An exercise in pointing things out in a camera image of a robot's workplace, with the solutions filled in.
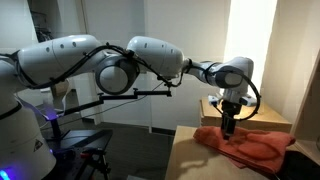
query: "wooden table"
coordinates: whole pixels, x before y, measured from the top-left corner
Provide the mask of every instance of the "wooden table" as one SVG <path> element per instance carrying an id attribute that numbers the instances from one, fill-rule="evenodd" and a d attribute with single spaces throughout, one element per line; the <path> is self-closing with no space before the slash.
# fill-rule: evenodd
<path id="1" fill-rule="evenodd" d="M 260 180 L 255 171 L 239 169 L 229 159 L 193 138 L 196 128 L 178 126 L 166 173 L 166 180 Z"/>
<path id="2" fill-rule="evenodd" d="M 241 113 L 235 118 L 247 117 L 255 107 L 242 106 Z M 200 125 L 201 126 L 221 126 L 221 114 L 211 105 L 208 98 L 200 100 Z M 246 129 L 260 129 L 265 131 L 281 131 L 289 133 L 292 124 L 284 119 L 280 114 L 270 108 L 267 104 L 261 103 L 258 114 L 247 121 L 237 122 L 237 126 Z"/>

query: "red towel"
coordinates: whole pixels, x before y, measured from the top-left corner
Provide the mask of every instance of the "red towel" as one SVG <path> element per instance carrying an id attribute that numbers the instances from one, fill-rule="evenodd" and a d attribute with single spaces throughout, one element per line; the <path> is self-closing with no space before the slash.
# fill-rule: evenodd
<path id="1" fill-rule="evenodd" d="M 224 140 L 220 127 L 205 126 L 196 130 L 193 137 L 219 151 L 221 154 L 241 163 L 267 172 L 277 173 L 283 163 L 286 147 L 295 142 L 288 133 L 247 130 L 236 127 L 234 135 Z"/>

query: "bright window light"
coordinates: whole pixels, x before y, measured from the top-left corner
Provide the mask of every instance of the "bright window light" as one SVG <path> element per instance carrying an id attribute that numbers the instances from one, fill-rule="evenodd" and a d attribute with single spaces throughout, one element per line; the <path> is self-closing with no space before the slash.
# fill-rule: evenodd
<path id="1" fill-rule="evenodd" d="M 254 61 L 252 82 L 260 90 L 277 0 L 231 0 L 224 62 L 236 56 Z"/>

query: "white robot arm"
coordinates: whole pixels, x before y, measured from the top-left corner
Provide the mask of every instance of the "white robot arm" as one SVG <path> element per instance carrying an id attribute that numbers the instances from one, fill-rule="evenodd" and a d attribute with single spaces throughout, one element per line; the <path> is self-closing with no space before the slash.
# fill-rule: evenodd
<path id="1" fill-rule="evenodd" d="M 240 112 L 241 105 L 257 104 L 247 118 L 259 108 L 259 93 L 250 81 L 252 60 L 237 57 L 227 63 L 193 62 L 184 59 L 183 53 L 174 45 L 153 38 L 134 37 L 123 49 L 101 45 L 90 35 L 77 35 L 46 41 L 3 56 L 12 59 L 12 63 L 0 60 L 3 102 L 0 104 L 0 173 L 6 172 L 14 177 L 11 179 L 40 179 L 55 165 L 35 115 L 21 107 L 14 97 L 15 92 L 24 88 L 42 89 L 68 77 L 94 72 L 96 83 L 103 92 L 121 95 L 131 88 L 140 72 L 156 74 L 168 88 L 179 86 L 183 74 L 191 74 L 204 83 L 225 89 L 222 97 L 211 102 L 216 105 L 219 98 L 223 100 L 222 129 L 226 136 L 233 133 L 233 116 Z M 170 80 L 179 76 L 179 83 L 172 84 Z M 247 95 L 248 85 L 256 93 L 257 103 Z"/>

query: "blue light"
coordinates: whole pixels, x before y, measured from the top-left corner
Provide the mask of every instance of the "blue light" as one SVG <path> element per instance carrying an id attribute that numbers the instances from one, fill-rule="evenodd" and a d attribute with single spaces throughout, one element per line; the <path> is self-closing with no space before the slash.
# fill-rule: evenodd
<path id="1" fill-rule="evenodd" d="M 8 174 L 4 170 L 0 171 L 0 177 L 1 177 L 1 180 L 10 180 Z"/>

